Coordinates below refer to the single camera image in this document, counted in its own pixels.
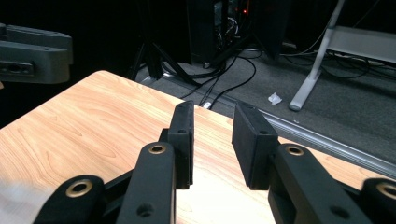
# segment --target power cord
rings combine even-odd
[[[236,86],[234,86],[234,87],[231,87],[231,88],[229,88],[229,89],[227,89],[227,90],[222,91],[221,93],[219,93],[219,94],[216,96],[216,98],[213,100],[212,104],[208,107],[209,110],[212,109],[213,105],[215,105],[215,103],[218,101],[218,99],[219,99],[223,94],[225,94],[225,93],[227,93],[227,92],[229,92],[229,91],[232,91],[232,90],[234,90],[234,89],[236,89],[236,88],[238,88],[238,87],[241,87],[241,86],[247,84],[247,83],[248,83],[251,79],[253,79],[254,76],[256,75],[256,72],[257,72],[256,65],[254,65],[254,63],[253,63],[250,59],[244,58],[244,57],[240,57],[240,56],[236,56],[235,58],[243,59],[243,60],[247,61],[248,63],[250,63],[250,64],[252,65],[252,67],[253,67],[253,74],[252,74],[246,81],[242,82],[241,84],[238,84],[238,85],[236,85]]]
[[[199,90],[201,87],[203,87],[205,84],[209,83],[210,81],[212,81],[212,80],[214,80],[214,79],[217,79],[217,78],[221,77],[223,74],[225,74],[225,73],[233,66],[233,64],[235,63],[235,61],[236,61],[236,56],[233,58],[233,61],[230,63],[230,65],[228,65],[228,67],[225,68],[224,71],[223,71],[222,73],[219,73],[219,74],[217,74],[215,77],[212,77],[212,78],[208,79],[207,81],[203,82],[200,86],[195,87],[192,91],[190,91],[190,92],[184,94],[183,96],[180,96],[179,98],[180,98],[180,99],[184,99],[184,98],[186,98],[187,96],[189,96],[189,95],[195,93],[197,90]]]

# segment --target metal stand leg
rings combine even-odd
[[[295,94],[293,100],[290,102],[289,104],[290,110],[300,111],[309,93],[311,93],[312,89],[317,83],[317,80],[320,76],[320,65],[324,55],[326,54],[327,47],[329,47],[332,38],[332,33],[334,31],[334,27],[335,24],[337,23],[341,9],[343,8],[344,2],[345,0],[339,0],[337,6],[335,7],[334,12],[332,13],[332,18],[330,19],[329,25],[326,29],[326,33],[324,34],[323,40],[320,44],[317,58],[315,59],[311,72],[309,73],[308,77],[306,77],[303,85]]]

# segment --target screw hole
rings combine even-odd
[[[289,152],[290,155],[293,156],[303,156],[304,152],[302,149],[297,148],[297,147],[288,147],[287,151]]]
[[[332,211],[332,213],[335,214],[336,216],[341,217],[343,219],[349,218],[348,211],[342,207],[332,206],[332,207],[330,207],[330,211]]]
[[[379,190],[379,192],[381,192],[385,196],[393,200],[396,200],[396,186],[393,186],[388,183],[379,183],[376,185],[376,188]]]
[[[137,208],[136,213],[140,217],[150,217],[154,213],[154,208],[149,203],[143,203]]]
[[[161,154],[161,153],[165,152],[165,150],[166,150],[166,147],[163,147],[163,146],[154,146],[154,147],[151,147],[148,149],[148,151],[151,154]]]
[[[92,189],[92,182],[89,179],[82,179],[75,181],[66,190],[66,196],[69,198],[77,198],[90,192]]]

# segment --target white paper scrap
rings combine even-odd
[[[282,101],[282,99],[280,99],[280,97],[276,95],[276,92],[268,97],[268,100],[272,103],[272,105],[277,105]]]

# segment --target wood grain surface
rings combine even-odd
[[[140,149],[158,141],[179,103],[96,72],[0,130],[1,181],[43,192],[76,175],[107,182],[134,168]],[[245,185],[231,145],[233,120],[198,106],[194,113],[194,184],[177,191],[177,223],[273,223],[267,192]],[[312,152],[334,178],[352,187],[381,176]]]

